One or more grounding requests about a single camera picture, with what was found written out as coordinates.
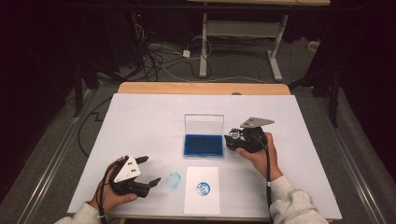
sleeve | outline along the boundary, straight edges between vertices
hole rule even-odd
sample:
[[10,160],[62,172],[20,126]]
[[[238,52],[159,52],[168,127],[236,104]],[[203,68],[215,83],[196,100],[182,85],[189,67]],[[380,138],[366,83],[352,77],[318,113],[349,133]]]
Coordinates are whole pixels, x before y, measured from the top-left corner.
[[284,175],[271,182],[271,193],[273,204],[270,214],[274,223],[328,223],[318,212],[312,197],[303,190],[295,189]]
[[83,203],[73,217],[64,217],[55,224],[101,224],[99,211],[87,203]]

white tabletop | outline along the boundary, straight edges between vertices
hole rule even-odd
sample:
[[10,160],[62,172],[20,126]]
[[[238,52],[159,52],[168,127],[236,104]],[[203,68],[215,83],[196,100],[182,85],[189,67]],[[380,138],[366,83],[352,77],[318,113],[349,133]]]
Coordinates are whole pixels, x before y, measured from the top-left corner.
[[[224,133],[239,128],[249,117],[273,119],[275,123],[263,129],[274,136],[283,173],[296,188],[311,194],[325,218],[341,218],[299,106],[291,95],[115,94],[68,213],[76,213],[91,198],[111,162],[129,155],[149,156],[140,165],[140,182],[148,183],[156,177],[162,180],[147,198],[115,209],[110,214],[114,217],[267,219],[264,179],[249,161],[227,148],[222,159],[183,157],[185,114],[224,115]],[[220,215],[184,214],[186,174],[192,166],[219,167]],[[175,189],[166,184],[171,174],[181,177]]]

wooden table edge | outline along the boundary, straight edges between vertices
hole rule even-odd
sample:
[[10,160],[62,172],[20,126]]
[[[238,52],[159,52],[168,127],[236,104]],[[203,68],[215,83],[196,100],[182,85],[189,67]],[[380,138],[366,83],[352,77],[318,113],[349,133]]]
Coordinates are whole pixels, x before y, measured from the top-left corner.
[[290,95],[285,84],[123,82],[118,93],[205,94],[205,95]]

hand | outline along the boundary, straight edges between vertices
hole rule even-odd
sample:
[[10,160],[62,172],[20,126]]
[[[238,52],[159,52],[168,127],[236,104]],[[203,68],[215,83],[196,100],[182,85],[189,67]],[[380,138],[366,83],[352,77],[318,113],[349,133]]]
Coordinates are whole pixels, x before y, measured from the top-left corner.
[[[113,189],[110,187],[108,184],[108,180],[111,177],[111,174],[114,171],[114,167],[110,170],[110,172],[107,175],[106,178],[106,184],[103,188],[103,208],[105,213],[111,212],[114,208],[116,208],[118,205],[123,204],[123,203],[129,203],[137,199],[136,194],[124,194],[124,195],[118,195],[116,194]],[[99,182],[97,191],[95,192],[95,195],[93,195],[93,198],[91,199],[88,204],[96,209],[99,210],[98,203],[99,202],[99,197],[100,197],[100,188],[102,187],[102,181]]]
[[[280,171],[279,167],[277,166],[277,155],[276,155],[273,136],[270,133],[266,133],[265,136],[268,141],[268,152],[270,155],[270,165],[271,165],[270,167],[271,174],[269,181],[273,181],[281,177],[283,174]],[[256,168],[256,170],[258,170],[264,178],[267,178],[267,156],[264,150],[255,153],[250,153],[244,150],[243,148],[239,147],[236,149],[236,152],[239,155],[241,155],[243,158],[250,160],[253,163],[253,166]]]

transparent plastic object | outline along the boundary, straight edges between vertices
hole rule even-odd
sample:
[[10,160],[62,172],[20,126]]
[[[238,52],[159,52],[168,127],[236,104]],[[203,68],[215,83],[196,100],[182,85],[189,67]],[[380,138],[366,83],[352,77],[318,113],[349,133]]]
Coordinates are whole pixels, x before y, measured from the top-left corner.
[[224,115],[185,115],[184,156],[223,157]]

